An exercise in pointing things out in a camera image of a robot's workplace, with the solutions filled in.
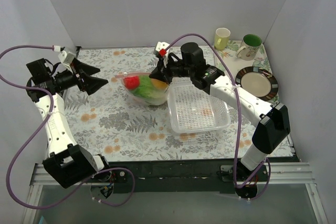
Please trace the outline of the clear zip top bag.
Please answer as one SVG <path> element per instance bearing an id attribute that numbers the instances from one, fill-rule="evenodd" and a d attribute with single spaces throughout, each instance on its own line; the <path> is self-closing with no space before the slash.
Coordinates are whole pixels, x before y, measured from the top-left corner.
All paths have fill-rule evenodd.
<path id="1" fill-rule="evenodd" d="M 163 81 L 152 79 L 147 72 L 124 72 L 115 75 L 121 80 L 126 92 L 136 102 L 145 105 L 162 105 L 167 101 L 169 85 Z"/>

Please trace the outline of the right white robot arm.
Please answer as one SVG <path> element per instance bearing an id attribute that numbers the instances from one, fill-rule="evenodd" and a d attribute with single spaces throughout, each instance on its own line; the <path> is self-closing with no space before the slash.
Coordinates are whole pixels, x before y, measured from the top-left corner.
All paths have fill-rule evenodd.
<path id="1" fill-rule="evenodd" d="M 281 103 L 272 105 L 234 85 L 223 71 L 206 63 L 197 43 L 183 44 L 181 58 L 170 52 L 169 46 L 166 42 L 156 44 L 153 53 L 159 61 L 150 78 L 167 84 L 172 83 L 173 78 L 190 78 L 196 88 L 240 111 L 255 126 L 252 146 L 237 164 L 238 176 L 251 180 L 257 174 L 257 166 L 290 133 L 287 107 Z"/>

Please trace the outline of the white plastic basket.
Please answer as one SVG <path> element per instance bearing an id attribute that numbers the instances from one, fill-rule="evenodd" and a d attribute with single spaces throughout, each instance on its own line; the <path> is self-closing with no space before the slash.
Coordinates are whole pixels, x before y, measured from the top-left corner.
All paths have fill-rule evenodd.
<path id="1" fill-rule="evenodd" d="M 173 78 L 167 105 L 177 134 L 217 131 L 230 125 L 227 104 L 196 88 L 189 78 Z"/>

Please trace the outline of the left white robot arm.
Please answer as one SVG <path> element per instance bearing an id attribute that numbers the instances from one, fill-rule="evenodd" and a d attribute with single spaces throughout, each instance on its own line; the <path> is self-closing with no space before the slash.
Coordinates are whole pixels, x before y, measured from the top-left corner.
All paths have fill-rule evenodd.
<path id="1" fill-rule="evenodd" d="M 73 137 L 64 112 L 62 93 L 74 86 L 88 95 L 94 94 L 108 83 L 94 75 L 99 68 L 74 59 L 69 70 L 54 74 L 46 65 L 47 60 L 38 59 L 26 66 L 32 77 L 28 80 L 28 96 L 41 116 L 50 116 L 45 130 L 48 137 L 48 154 L 43 160 L 44 169 L 63 188 L 68 188 L 94 175 L 100 182 L 111 178 L 112 170 L 100 154 L 92 155 Z"/>

